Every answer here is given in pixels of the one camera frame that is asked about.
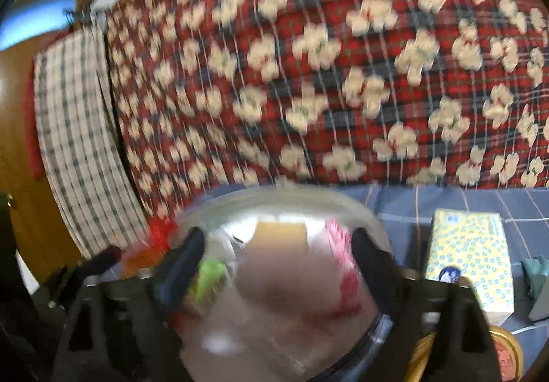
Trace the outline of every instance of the green cloth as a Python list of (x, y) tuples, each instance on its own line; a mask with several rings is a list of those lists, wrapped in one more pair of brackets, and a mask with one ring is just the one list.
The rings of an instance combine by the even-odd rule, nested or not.
[(545, 284), (545, 278), (549, 275), (549, 262), (543, 256), (522, 261), (522, 266), (526, 272), (525, 283), (530, 285), (528, 296), (537, 300)]

